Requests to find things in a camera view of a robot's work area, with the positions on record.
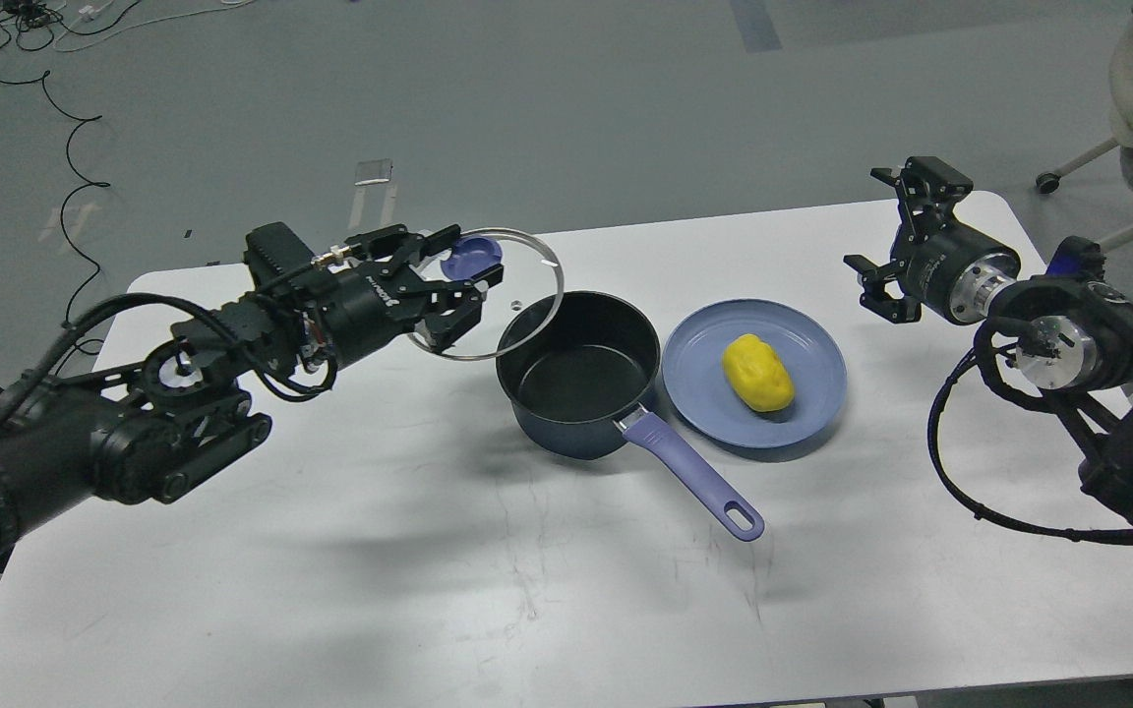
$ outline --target screw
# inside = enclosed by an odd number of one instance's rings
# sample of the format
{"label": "screw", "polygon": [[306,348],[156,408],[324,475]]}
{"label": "screw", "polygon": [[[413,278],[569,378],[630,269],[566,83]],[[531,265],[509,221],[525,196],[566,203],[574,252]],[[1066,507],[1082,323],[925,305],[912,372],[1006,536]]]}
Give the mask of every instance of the screw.
{"label": "screw", "polygon": [[163,498],[163,502],[174,502],[181,495],[186,494],[189,488],[190,480],[186,479],[186,475],[182,472],[172,472],[160,485],[160,496]]}

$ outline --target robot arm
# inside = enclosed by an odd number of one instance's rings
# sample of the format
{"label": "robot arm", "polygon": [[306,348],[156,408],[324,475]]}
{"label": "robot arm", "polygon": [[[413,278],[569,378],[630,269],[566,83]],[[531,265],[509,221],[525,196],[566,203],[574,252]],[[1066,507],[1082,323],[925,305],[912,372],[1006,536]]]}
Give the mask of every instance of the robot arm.
{"label": "robot arm", "polygon": [[[95,306],[0,395],[0,555],[91,495],[172,503],[255,450],[272,421],[252,412],[252,396],[238,384],[244,373],[301,402],[400,334],[418,332],[435,351],[452,346],[476,326],[484,292],[503,278],[495,264],[463,281],[424,281],[414,266],[459,238],[455,225],[428,236],[395,225],[314,256],[274,223],[247,236],[244,262],[256,287],[220,309],[160,295]],[[50,375],[82,334],[148,304],[191,318],[172,325],[172,339],[140,362]],[[326,376],[301,385],[291,379],[297,367],[326,368]],[[118,386],[126,394],[110,399]]]}
{"label": "robot arm", "polygon": [[[973,184],[947,162],[910,157],[897,176],[885,169],[872,176],[898,194],[900,228],[886,265],[845,256],[859,273],[861,304],[892,323],[917,322],[921,305],[953,324],[980,323],[974,352],[990,391],[1056,413],[1084,454],[1083,492],[1133,524],[1133,407],[1118,420],[1089,395],[1133,382],[1133,305],[1102,281],[1099,247],[1067,238],[1047,273],[1017,281],[1016,251],[954,215]],[[891,282],[903,295],[887,295]],[[1008,364],[1040,395],[1004,384],[995,335],[1015,338]]]}

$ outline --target chair wheel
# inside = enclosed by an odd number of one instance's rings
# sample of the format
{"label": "chair wheel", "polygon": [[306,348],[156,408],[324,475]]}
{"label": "chair wheel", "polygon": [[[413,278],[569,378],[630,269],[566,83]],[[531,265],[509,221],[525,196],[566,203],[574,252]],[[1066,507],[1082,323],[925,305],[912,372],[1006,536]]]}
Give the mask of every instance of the chair wheel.
{"label": "chair wheel", "polygon": [[1039,188],[1039,194],[1051,194],[1060,187],[1060,177],[1053,173],[1036,176],[1034,187]]}

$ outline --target handle hole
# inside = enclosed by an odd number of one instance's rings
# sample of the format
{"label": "handle hole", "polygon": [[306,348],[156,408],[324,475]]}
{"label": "handle hole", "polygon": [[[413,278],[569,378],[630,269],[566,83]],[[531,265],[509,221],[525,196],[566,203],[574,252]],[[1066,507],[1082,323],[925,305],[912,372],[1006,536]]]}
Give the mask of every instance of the handle hole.
{"label": "handle hole", "polygon": [[736,527],[739,529],[742,529],[744,532],[746,530],[755,528],[755,519],[751,519],[750,514],[747,514],[746,510],[742,509],[740,503],[738,502],[725,503],[724,512],[725,514],[727,514],[727,518],[732,519],[733,523],[736,524]]}

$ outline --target saucepan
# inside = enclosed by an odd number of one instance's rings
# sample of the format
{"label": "saucepan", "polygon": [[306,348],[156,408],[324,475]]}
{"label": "saucepan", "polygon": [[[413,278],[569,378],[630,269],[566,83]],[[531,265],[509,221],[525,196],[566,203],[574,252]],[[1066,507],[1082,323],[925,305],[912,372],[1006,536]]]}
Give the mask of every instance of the saucepan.
{"label": "saucepan", "polygon": [[[553,297],[522,309],[501,348],[548,316]],[[655,453],[732,535],[755,540],[764,517],[701,454],[651,412],[658,334],[641,310],[603,292],[572,291],[543,332],[495,358],[518,426],[540,447],[595,460],[634,443]]]}

